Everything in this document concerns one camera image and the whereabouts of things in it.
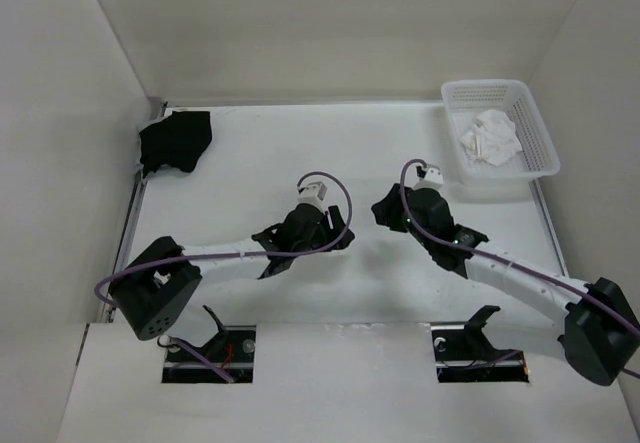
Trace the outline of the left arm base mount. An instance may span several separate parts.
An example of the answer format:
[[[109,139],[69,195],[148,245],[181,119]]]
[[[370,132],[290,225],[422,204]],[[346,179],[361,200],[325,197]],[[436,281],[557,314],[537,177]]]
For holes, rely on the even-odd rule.
[[[217,315],[205,307],[214,324],[211,341],[202,347],[189,344],[189,352],[171,337],[156,339],[156,345],[165,351],[161,382],[163,384],[227,384],[228,381],[211,370],[194,355],[199,353],[225,372],[234,383],[251,384],[254,377],[257,329],[255,326],[227,326]]]

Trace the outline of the white tank top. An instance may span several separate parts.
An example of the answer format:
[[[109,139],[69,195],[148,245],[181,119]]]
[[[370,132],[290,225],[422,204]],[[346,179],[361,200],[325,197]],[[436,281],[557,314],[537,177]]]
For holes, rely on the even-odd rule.
[[[494,167],[506,164],[523,151],[515,123],[505,112],[495,109],[478,114],[459,141],[472,161]]]

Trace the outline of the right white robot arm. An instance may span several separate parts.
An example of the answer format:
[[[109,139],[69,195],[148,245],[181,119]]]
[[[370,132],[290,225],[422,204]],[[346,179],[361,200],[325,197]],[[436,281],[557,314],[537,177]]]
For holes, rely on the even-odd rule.
[[[543,314],[549,329],[513,329],[513,349],[543,340],[543,353],[565,360],[586,380],[609,386],[639,348],[639,320],[622,289],[607,278],[594,283],[535,269],[489,238],[455,222],[433,188],[394,184],[371,207],[376,223],[410,234],[442,269],[497,289]]]

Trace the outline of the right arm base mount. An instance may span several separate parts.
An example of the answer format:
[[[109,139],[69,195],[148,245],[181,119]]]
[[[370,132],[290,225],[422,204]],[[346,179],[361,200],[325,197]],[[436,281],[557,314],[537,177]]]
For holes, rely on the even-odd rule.
[[[467,321],[431,326],[437,380],[445,383],[528,383],[521,351],[496,349],[484,335],[499,306],[485,305]]]

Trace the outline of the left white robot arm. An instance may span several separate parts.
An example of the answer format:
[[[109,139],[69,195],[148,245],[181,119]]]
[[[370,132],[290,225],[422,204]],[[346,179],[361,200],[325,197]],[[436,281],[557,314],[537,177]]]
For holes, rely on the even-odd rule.
[[[189,343],[200,360],[210,362],[223,353],[225,339],[212,305],[191,301],[198,287],[271,278],[287,271],[302,253],[343,250],[354,239],[337,206],[324,211],[299,203],[283,222],[248,239],[189,249],[220,254],[220,259],[182,261],[188,248],[170,236],[160,237],[130,265],[142,269],[112,281],[108,293],[139,340],[178,338]]]

